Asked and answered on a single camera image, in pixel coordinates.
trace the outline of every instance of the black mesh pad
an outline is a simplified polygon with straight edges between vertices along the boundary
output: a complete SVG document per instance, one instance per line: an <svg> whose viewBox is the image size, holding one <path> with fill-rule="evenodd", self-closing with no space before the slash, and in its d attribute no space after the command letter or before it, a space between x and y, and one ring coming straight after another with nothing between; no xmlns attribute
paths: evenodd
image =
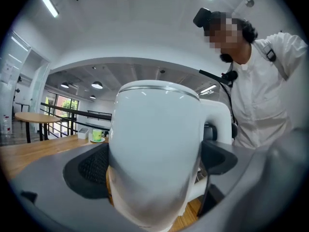
<svg viewBox="0 0 309 232"><path fill-rule="evenodd" d="M69 188L87 199L108 198L108 153L109 145L100 144L71 159L63 169L63 178Z"/></svg>

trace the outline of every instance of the window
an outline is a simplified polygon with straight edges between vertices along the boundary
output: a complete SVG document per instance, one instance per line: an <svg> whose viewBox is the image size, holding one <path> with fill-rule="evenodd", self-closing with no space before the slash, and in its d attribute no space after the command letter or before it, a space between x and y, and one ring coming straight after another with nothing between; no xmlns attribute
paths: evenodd
<svg viewBox="0 0 309 232"><path fill-rule="evenodd" d="M78 105L79 105L78 100L74 100L69 97L58 95L53 92L48 92L45 103L49 105L72 109L72 110L78 110ZM53 133L59 137L61 136L60 131L65 133L66 135L69 135L70 130L68 128L71 127L71 121L68 121L67 119L70 119L71 113L60 111L54 108L51 108L50 113L48 113L49 107L45 107L44 110L45 110L45 114L47 115L50 114L50 115L56 115L58 117L62 117L62 120L60 122L53 123L53 125L51 125L52 127L54 127L54 129L50 128L50 130L53 130Z"/></svg>

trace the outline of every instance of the white mug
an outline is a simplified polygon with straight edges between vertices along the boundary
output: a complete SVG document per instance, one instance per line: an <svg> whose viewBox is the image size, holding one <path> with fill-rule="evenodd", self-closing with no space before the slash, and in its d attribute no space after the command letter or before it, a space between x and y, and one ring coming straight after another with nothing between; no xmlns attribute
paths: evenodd
<svg viewBox="0 0 309 232"><path fill-rule="evenodd" d="M155 80L122 86L115 100L109 147L114 207L151 231L167 231L189 201L204 194L194 185L204 123L217 141L231 144L231 117L220 102L199 100L188 87Z"/></svg>

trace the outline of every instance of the black metal railing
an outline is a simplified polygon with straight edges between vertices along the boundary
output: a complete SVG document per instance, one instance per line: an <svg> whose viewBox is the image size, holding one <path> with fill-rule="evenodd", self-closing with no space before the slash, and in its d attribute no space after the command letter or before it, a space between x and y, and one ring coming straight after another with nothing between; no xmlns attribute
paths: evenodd
<svg viewBox="0 0 309 232"><path fill-rule="evenodd" d="M44 109L40 109L41 111L44 111L45 113L47 113L50 116L55 116L60 118L59 122L54 122L52 123L52 126L50 124L47 124L47 133L48 135L52 134L53 136L57 137L58 136L55 134L55 131L58 131L60 133L60 137L62 137L62 135L65 136L69 136L70 135L74 135L74 132L78 132L76 129L74 129L74 125L76 126L76 124L78 125L83 125L83 126L87 126L87 127L91 127L91 128L95 128L95 129L100 129L100 130L105 130L105 131L109 131L109 128L104 128L101 126L95 126L95 125L89 125L89 124L85 124L82 122L78 122L77 121L77 115L80 116L85 116L87 118L95 118L98 120L106 120L106 121L111 121L112 119L112 114L108 114L108 113L100 113L100 114L95 114L95 113L89 113L89 112L84 112L84 111L79 111L79 110L73 110L73 109L68 109L68 108L63 108L63 107L59 107L59 106L54 106L54 105L49 105L46 103L41 103L42 106L45 106L48 108L48 110L44 110ZM59 116L55 114L55 110L60 110L63 112L66 112L68 114L68 116L64 117L64 116ZM54 124L58 124L60 126L60 130L58 130L57 128L54 127ZM62 131L62 128L67 128L67 133Z"/></svg>

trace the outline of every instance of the white backpack strap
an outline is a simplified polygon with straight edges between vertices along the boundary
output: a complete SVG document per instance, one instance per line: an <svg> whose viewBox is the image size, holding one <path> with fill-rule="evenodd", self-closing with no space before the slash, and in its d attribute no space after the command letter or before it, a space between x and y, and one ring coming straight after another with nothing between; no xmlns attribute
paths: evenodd
<svg viewBox="0 0 309 232"><path fill-rule="evenodd" d="M285 73L284 68L280 62L280 60L277 58L275 52L271 48L271 42L269 40L263 40L266 43L263 44L262 42L254 41L253 45L256 47L256 49L259 51L261 56L265 58L267 61L271 61L276 66L278 72L282 76L282 78L286 81L288 79L288 75Z"/></svg>

